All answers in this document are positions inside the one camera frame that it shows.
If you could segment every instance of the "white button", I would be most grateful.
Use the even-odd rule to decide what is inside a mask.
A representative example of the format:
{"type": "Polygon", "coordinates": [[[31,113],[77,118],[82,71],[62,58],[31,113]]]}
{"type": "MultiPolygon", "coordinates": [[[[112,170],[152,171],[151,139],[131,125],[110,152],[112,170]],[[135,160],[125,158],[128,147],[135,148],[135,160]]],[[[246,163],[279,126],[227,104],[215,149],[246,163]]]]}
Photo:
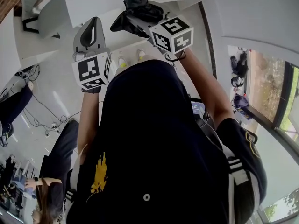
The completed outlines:
{"type": "Polygon", "coordinates": [[[143,199],[147,202],[150,200],[150,195],[149,194],[144,194],[143,199]]]}

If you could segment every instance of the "floor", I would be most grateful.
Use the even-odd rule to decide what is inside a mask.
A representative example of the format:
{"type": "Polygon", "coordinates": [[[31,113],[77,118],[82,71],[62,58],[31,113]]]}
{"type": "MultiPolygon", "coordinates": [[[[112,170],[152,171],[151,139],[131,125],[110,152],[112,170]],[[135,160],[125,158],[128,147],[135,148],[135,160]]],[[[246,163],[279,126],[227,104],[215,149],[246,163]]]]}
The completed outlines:
{"type": "MultiPolygon", "coordinates": [[[[194,26],[194,45],[192,50],[209,72],[212,73],[206,31],[199,6],[194,5],[181,12],[176,3],[167,4],[175,13],[183,14],[194,26]]],[[[117,33],[110,31],[110,25],[121,12],[122,9],[117,9],[99,16],[104,29],[106,46],[113,51],[112,59],[118,63],[118,57],[124,56],[129,64],[132,65],[137,61],[137,50],[144,49],[147,54],[164,60],[162,54],[144,39],[125,31],[117,33]]],[[[14,154],[17,161],[22,162],[22,167],[25,166],[27,160],[30,161],[28,176],[39,175],[39,169],[44,155],[50,153],[58,138],[55,131],[49,131],[50,136],[46,137],[45,133],[47,132],[47,128],[42,126],[35,127],[37,126],[37,120],[41,124],[52,127],[52,123],[59,125],[61,123],[60,119],[65,121],[65,118],[62,116],[71,117],[81,110],[83,93],[75,81],[71,67],[73,63],[73,39],[77,31],[78,28],[74,28],[61,34],[62,48],[49,60],[39,64],[41,71],[37,80],[34,81],[33,89],[35,97],[33,97],[26,106],[32,116],[27,111],[22,112],[13,122],[14,135],[8,139],[8,146],[5,148],[0,147],[0,162],[2,163],[5,163],[5,159],[10,154],[14,154]]],[[[179,62],[175,62],[175,69],[191,97],[199,98],[193,84],[179,62]]],[[[11,88],[13,92],[18,92],[24,85],[23,80],[13,77],[7,84],[7,90],[9,91],[11,88]]],[[[107,87],[102,89],[100,93],[100,101],[104,99],[106,88],[107,87]]],[[[74,115],[73,118],[79,121],[80,113],[74,115]]],[[[59,130],[62,131],[64,126],[65,123],[62,122],[59,126],[59,130]]],[[[77,153],[75,151],[73,161],[75,161],[76,156],[77,153]]],[[[26,213],[24,216],[25,222],[30,222],[31,217],[29,214],[31,214],[34,206],[35,203],[29,202],[26,204],[24,209],[26,213]]]]}

